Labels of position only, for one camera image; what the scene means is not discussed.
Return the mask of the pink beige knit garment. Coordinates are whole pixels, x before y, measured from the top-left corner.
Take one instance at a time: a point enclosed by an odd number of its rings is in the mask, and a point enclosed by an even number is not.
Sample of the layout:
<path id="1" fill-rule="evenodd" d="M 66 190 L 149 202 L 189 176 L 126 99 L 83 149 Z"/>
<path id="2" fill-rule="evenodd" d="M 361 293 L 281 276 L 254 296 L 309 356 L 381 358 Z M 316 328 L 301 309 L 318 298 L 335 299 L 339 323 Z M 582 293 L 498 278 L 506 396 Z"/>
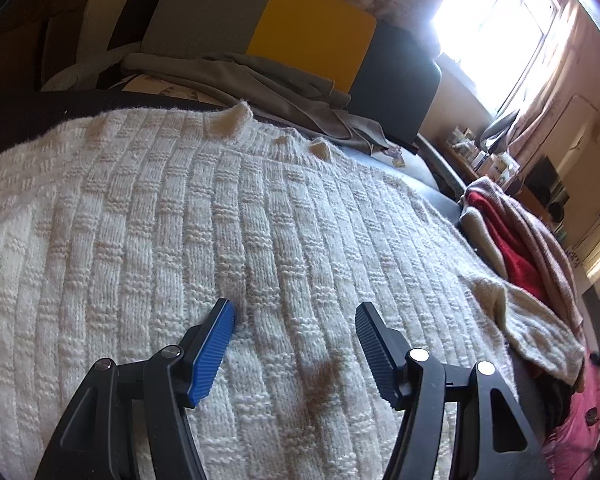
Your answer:
<path id="1" fill-rule="evenodd" d="M 487 177 L 465 190 L 460 224 L 496 274 L 528 292 L 568 327 L 578 350 L 559 380 L 584 390 L 585 334 L 571 263 L 548 227 Z"/>

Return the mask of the grey khaki garment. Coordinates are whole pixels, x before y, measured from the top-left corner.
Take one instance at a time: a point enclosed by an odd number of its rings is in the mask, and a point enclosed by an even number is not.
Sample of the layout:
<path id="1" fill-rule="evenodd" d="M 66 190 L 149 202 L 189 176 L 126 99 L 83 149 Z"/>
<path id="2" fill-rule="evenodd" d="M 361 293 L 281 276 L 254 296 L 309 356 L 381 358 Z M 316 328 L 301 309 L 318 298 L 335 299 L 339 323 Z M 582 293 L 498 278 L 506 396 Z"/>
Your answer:
<path id="1" fill-rule="evenodd" d="M 350 96 L 332 80 L 260 56 L 216 52 L 188 60 L 142 53 L 138 44 L 128 44 L 62 70 L 42 89 L 72 90 L 117 64 L 227 106 L 244 101 L 267 118 L 369 155 L 392 148 L 379 122 L 347 111 Z"/>

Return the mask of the black monitor screen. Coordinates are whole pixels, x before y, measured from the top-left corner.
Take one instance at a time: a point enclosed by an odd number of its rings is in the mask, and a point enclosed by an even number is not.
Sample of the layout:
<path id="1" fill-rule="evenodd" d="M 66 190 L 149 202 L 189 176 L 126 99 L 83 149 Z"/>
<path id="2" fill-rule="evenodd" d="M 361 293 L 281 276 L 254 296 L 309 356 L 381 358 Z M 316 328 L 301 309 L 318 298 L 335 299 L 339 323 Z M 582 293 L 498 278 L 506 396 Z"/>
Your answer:
<path id="1" fill-rule="evenodd" d="M 557 196 L 560 180 L 547 156 L 539 158 L 524 178 L 524 185 L 542 206 L 548 206 Z"/>

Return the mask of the white knitted sweater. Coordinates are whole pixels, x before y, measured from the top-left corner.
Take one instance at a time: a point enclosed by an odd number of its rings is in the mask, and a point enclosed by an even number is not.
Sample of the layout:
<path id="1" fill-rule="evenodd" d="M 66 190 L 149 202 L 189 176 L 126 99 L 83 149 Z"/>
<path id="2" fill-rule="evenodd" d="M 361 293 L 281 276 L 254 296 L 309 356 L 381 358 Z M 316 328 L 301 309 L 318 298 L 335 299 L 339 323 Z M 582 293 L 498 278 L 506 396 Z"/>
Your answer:
<path id="1" fill-rule="evenodd" d="M 505 284 L 403 181 L 221 113 L 117 110 L 0 154 L 0 471 L 34 476 L 87 370 L 149 358 L 219 298 L 237 326 L 189 415 L 212 479 L 378 479 L 400 417 L 359 304 L 513 377 Z"/>

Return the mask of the red garment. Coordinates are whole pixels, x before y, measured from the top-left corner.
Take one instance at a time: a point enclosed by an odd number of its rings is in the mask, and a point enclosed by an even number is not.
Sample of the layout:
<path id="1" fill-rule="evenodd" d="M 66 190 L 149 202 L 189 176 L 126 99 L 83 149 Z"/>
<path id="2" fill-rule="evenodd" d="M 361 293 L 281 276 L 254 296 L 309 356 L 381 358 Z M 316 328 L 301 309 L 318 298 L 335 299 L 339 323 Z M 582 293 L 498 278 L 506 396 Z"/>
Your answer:
<path id="1" fill-rule="evenodd" d="M 493 200 L 477 191 L 468 193 L 468 205 L 475 207 L 486 222 L 491 240 L 503 257 L 507 279 L 549 306 L 550 298 L 530 249 L 514 230 L 507 214 L 501 212 Z"/>

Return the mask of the magenta ruffled bed cover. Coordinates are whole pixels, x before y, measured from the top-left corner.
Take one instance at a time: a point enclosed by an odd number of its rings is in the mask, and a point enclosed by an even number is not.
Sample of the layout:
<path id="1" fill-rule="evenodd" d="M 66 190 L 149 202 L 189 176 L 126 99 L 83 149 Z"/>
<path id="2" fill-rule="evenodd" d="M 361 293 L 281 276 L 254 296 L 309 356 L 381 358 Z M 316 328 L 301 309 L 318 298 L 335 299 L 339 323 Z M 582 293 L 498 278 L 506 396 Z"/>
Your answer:
<path id="1" fill-rule="evenodd" d="M 585 361 L 584 387 L 571 397 L 566 421 L 547 438 L 543 453 L 552 477 L 557 480 L 586 479 L 600 442 L 600 366 L 590 352 Z"/>

